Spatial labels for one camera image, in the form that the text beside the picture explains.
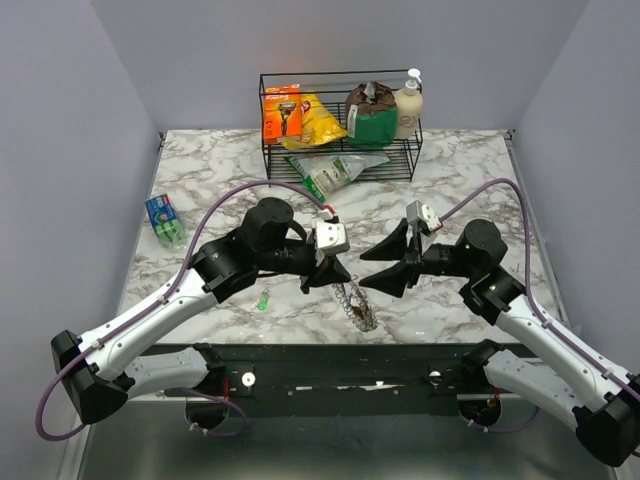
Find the green key tag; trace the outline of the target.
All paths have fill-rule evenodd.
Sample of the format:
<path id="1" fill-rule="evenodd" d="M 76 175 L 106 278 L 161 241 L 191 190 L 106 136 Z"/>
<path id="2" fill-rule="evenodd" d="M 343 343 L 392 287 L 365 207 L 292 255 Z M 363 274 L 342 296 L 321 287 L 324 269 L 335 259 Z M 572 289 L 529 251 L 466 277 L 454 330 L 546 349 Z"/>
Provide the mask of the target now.
<path id="1" fill-rule="evenodd" d="M 252 305 L 252 309 L 253 310 L 259 310 L 259 311 L 264 311 L 268 306 L 269 299 L 270 299 L 269 289 L 264 289 L 261 292 L 259 298 Z"/>

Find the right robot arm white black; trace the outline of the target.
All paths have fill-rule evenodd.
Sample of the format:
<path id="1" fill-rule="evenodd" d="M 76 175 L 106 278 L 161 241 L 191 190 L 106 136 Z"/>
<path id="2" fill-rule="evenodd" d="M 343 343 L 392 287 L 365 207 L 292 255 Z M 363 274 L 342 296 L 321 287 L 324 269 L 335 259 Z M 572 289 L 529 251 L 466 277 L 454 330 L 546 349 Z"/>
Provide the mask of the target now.
<path id="1" fill-rule="evenodd" d="M 507 245 L 494 223 L 469 222 L 453 245 L 421 240 L 438 227 L 402 220 L 382 242 L 361 254 L 392 267 L 361 280 L 363 287 L 400 298 L 423 275 L 460 277 L 466 307 L 517 339 L 541 361 L 527 366 L 492 341 L 482 342 L 460 367 L 469 390 L 507 390 L 567 425 L 597 460 L 621 466 L 639 449 L 639 378 L 598 353 L 552 315 L 501 266 Z"/>

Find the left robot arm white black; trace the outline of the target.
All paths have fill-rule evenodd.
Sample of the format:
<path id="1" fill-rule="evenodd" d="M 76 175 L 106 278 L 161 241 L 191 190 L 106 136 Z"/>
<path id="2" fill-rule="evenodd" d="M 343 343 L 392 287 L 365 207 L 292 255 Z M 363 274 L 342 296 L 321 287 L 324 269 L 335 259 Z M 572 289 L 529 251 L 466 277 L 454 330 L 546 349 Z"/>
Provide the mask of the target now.
<path id="1" fill-rule="evenodd" d="M 52 338 L 56 373 L 81 421 L 98 423 L 128 400 L 165 389 L 214 393 L 222 364 L 210 347 L 150 357 L 145 351 L 185 321 L 254 285 L 262 273 L 297 275 L 303 293 L 350 281 L 338 259 L 348 249 L 346 227 L 330 210 L 305 230 L 287 202 L 261 199 L 239 227 L 204 243 L 153 295 L 93 330 L 81 335 L 64 330 Z"/>

